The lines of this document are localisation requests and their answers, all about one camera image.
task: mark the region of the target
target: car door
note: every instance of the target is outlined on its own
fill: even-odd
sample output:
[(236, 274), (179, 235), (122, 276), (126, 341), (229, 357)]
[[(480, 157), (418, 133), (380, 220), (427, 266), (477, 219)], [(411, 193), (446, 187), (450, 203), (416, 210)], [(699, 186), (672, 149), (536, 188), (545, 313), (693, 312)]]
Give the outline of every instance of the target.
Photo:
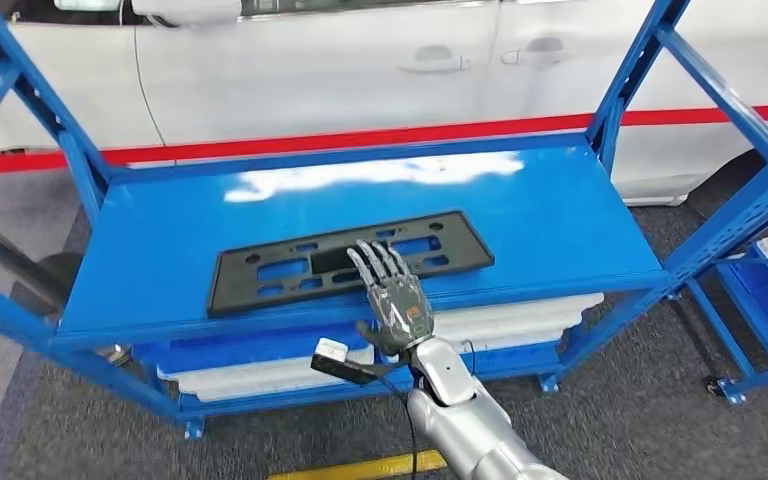
[[(651, 3), (504, 0), (481, 118), (595, 111)], [(768, 2), (691, 2), (677, 30), (747, 102), (768, 104)], [(680, 202), (749, 148), (733, 126), (694, 124), (694, 112), (677, 111), (713, 106), (669, 52), (662, 52), (629, 110), (677, 115), (621, 128), (612, 180), (626, 201)]]
[(495, 1), (260, 0), (245, 16), (141, 27), (149, 108), (167, 143), (475, 118)]
[[(156, 145), (134, 61), (134, 27), (18, 23), (10, 30), (100, 148)], [(56, 147), (12, 92), (0, 105), (0, 151)]]

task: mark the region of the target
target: shelf caster wheel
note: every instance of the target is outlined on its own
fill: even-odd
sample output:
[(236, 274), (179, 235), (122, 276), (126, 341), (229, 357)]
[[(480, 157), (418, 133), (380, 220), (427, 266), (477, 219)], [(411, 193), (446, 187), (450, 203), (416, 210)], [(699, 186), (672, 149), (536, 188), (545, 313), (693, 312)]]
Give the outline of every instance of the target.
[(204, 435), (204, 420), (190, 420), (184, 428), (184, 439), (191, 442)]
[(719, 378), (713, 375), (703, 379), (705, 389), (711, 395), (725, 398), (732, 405), (740, 405), (746, 402), (746, 396), (734, 388), (734, 382), (727, 378)]
[(540, 390), (545, 394), (553, 394), (561, 391), (561, 386), (558, 383), (557, 378), (551, 374), (538, 375), (537, 380), (540, 382)]

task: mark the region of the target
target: silver robotic forearm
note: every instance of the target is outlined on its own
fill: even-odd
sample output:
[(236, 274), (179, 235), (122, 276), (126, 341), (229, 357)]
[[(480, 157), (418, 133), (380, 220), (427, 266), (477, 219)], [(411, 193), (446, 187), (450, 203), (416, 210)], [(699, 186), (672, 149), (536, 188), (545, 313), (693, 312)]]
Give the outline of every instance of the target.
[(413, 348), (422, 380), (408, 395), (409, 414), (459, 479), (566, 480), (528, 450), (451, 343), (430, 337)]
[[(410, 362), (419, 386), (408, 394), (408, 413), (455, 475), (461, 480), (566, 480), (528, 450), (511, 428), (511, 417), (469, 373), (452, 344), (433, 336), (434, 313), (399, 252), (358, 240), (346, 254), (358, 269), (378, 326), (373, 332), (361, 322), (358, 331), (385, 355)], [(311, 365), (316, 368), (316, 359)]]

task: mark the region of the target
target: car window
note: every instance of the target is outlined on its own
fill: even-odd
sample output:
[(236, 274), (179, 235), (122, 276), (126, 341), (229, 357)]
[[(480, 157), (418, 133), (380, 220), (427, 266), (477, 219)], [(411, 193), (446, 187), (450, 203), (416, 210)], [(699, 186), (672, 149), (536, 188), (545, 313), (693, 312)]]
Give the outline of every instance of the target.
[(428, 3), (428, 0), (243, 0), (243, 15), (357, 10), (417, 3)]

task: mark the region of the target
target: blue steel upright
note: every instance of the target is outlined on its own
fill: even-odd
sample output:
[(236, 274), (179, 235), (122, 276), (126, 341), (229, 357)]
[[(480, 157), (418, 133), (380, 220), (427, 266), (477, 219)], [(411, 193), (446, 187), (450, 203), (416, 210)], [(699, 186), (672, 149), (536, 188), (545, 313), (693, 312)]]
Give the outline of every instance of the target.
[[(557, 342), (546, 342), (475, 353), (481, 378), (538, 374), (545, 392), (557, 391), (567, 372), (635, 317), (685, 283), (697, 288), (693, 282), (697, 274), (768, 223), (767, 165), (661, 263), (610, 183), (623, 112), (663, 47), (768, 161), (766, 125), (675, 32), (687, 4), (688, 0), (654, 3), (584, 132), (243, 158), (142, 171), (105, 164), (0, 18), (0, 102), (12, 89), (57, 140), (93, 226), (61, 324), (49, 327), (0, 295), (0, 333), (185, 425), (188, 438), (202, 436), (209, 415), (384, 393), (381, 385), (361, 389), (337, 384), (214, 402), (201, 402), (194, 395), (173, 399), (156, 377), (157, 364), (150, 354), (141, 360), (147, 377), (143, 381), (109, 365), (92, 349), (132, 341), (168, 346), (177, 339), (236, 336), (247, 345), (260, 345), (255, 353), (269, 359), (269, 355), (283, 358), (281, 344), (308, 341), (320, 329), (346, 334), (340, 329), (368, 313), (362, 294), (270, 307), (228, 319), (205, 318), (203, 299), (216, 253), (429, 213), (423, 208), (458, 209), (477, 225), (496, 253), (497, 264), (424, 281), (435, 309), (629, 292), (591, 328), (575, 327), (561, 352)], [(426, 157), (459, 165), (454, 170), (458, 175), (448, 182), (439, 176), (433, 181), (399, 176), (403, 171), (415, 175), (417, 164), (410, 162)], [(457, 164), (459, 159), (466, 163)], [(376, 161), (404, 168), (395, 180), (392, 175), (346, 178), (351, 164)], [(463, 165), (476, 164), (470, 162), (497, 164), (487, 171), (465, 173)], [(333, 177), (324, 184), (323, 170), (311, 170), (322, 166), (329, 166), (325, 176)], [(310, 177), (316, 182), (298, 188), (257, 186), (265, 174), (298, 180), (311, 173), (316, 173)], [(182, 191), (188, 192), (186, 199), (181, 198)], [(396, 205), (377, 201), (396, 194), (410, 200)], [(258, 337), (262, 331), (269, 334), (268, 341)], [(398, 386), (410, 385), (404, 371), (395, 372), (392, 380)], [(758, 375), (747, 387), (767, 380), (767, 374)]]
[[(561, 355), (563, 368), (541, 376), (541, 382), (545, 385), (555, 385), (566, 372), (601, 348), (636, 317), (645, 313), (666, 295), (671, 295), (692, 281), (714, 260), (726, 255), (736, 245), (768, 225), (768, 126), (675, 31), (675, 26), (688, 3), (689, 0), (655, 2), (594, 115), (593, 122), (587, 129), (587, 137), (593, 142), (595, 149), (598, 149), (602, 142), (616, 141), (615, 137), (606, 139), (605, 132), (612, 129), (612, 116), (617, 108), (617, 99), (620, 100), (619, 105), (627, 106), (630, 103), (661, 48), (666, 47), (749, 139), (767, 163), (666, 258), (663, 265), (668, 273), (668, 280), (657, 288), (628, 294), (587, 335), (571, 342)], [(695, 287), (695, 283), (690, 285), (691, 288)], [(740, 363), (743, 364), (741, 368), (747, 367), (746, 363)], [(765, 381), (768, 381), (768, 374), (755, 377), (747, 387), (751, 388)]]

